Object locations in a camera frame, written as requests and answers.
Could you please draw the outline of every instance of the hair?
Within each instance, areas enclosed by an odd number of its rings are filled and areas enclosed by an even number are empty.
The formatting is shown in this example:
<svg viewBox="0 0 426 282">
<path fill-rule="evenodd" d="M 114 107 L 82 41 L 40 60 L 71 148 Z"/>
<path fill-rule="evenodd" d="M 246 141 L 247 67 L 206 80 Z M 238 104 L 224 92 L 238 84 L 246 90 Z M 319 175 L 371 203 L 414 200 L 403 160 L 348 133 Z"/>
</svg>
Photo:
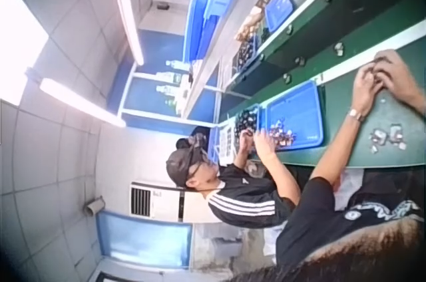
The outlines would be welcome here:
<svg viewBox="0 0 426 282">
<path fill-rule="evenodd" d="M 186 138 L 181 138 L 178 141 L 176 141 L 176 149 L 183 149 L 183 148 L 189 148 L 191 145 L 189 145 L 189 141 Z"/>
<path fill-rule="evenodd" d="M 420 241 L 421 236 L 416 236 L 415 241 L 407 245 L 402 234 L 396 233 L 380 242 L 360 241 L 363 251 L 356 243 L 341 253 L 304 261 L 294 269 L 276 265 L 237 275 L 228 282 L 424 281 L 425 250 Z"/>
</svg>

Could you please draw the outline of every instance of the air vent grille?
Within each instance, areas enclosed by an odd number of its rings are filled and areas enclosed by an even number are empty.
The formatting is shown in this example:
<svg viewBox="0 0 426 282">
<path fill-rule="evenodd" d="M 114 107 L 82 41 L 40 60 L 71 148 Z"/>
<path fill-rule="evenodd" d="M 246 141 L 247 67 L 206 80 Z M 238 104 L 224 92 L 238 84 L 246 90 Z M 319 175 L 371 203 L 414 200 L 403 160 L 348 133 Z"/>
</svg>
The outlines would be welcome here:
<svg viewBox="0 0 426 282">
<path fill-rule="evenodd" d="M 130 212 L 134 215 L 150 217 L 151 191 L 132 188 Z"/>
</svg>

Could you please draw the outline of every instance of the blue window frame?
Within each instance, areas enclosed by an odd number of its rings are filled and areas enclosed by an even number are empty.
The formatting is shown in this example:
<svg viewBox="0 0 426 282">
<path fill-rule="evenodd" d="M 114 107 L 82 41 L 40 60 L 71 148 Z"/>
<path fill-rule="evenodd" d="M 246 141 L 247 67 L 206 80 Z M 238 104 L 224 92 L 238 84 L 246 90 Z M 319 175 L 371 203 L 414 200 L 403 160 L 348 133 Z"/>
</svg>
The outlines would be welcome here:
<svg viewBox="0 0 426 282">
<path fill-rule="evenodd" d="M 188 269 L 192 226 L 143 220 L 102 211 L 97 216 L 103 255 L 164 269 Z"/>
</svg>

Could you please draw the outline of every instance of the black t-shirt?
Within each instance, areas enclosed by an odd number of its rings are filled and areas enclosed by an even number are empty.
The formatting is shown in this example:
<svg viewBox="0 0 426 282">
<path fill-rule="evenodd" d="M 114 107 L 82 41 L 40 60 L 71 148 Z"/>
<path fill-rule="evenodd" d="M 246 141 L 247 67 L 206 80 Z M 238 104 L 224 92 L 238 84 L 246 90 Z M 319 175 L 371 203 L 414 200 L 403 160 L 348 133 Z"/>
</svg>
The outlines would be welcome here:
<svg viewBox="0 0 426 282">
<path fill-rule="evenodd" d="M 283 270 L 293 269 L 315 250 L 363 227 L 412 217 L 423 231 L 424 202 L 414 202 L 408 196 L 401 199 L 397 192 L 369 196 L 368 201 L 341 212 L 334 207 L 330 183 L 323 178 L 311 179 L 276 242 L 277 263 Z"/>
<path fill-rule="evenodd" d="M 253 178 L 234 164 L 221 172 L 220 190 L 206 200 L 213 214 L 236 227 L 261 229 L 287 220 L 294 204 L 278 195 L 276 185 L 266 178 Z"/>
</svg>

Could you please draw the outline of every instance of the green table surface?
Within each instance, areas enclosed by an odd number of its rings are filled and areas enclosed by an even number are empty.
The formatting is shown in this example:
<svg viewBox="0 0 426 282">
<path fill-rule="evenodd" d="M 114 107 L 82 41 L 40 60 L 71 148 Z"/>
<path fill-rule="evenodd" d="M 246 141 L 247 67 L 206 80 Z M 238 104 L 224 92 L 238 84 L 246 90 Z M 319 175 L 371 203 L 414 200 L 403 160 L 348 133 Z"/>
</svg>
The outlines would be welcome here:
<svg viewBox="0 0 426 282">
<path fill-rule="evenodd" d="M 422 38 L 398 50 L 410 66 L 416 81 L 425 86 L 426 38 Z M 324 141 L 317 148 L 279 152 L 283 163 L 315 166 L 337 133 L 351 105 L 351 90 L 356 70 L 332 80 L 318 89 L 323 114 Z M 389 131 L 391 124 L 401 124 L 406 150 L 387 143 L 379 146 L 379 152 L 370 151 L 369 134 L 374 128 Z M 370 115 L 358 134 L 348 167 L 379 168 L 415 166 L 425 163 L 425 121 L 416 112 L 395 100 L 387 90 L 382 90 L 375 99 Z"/>
</svg>

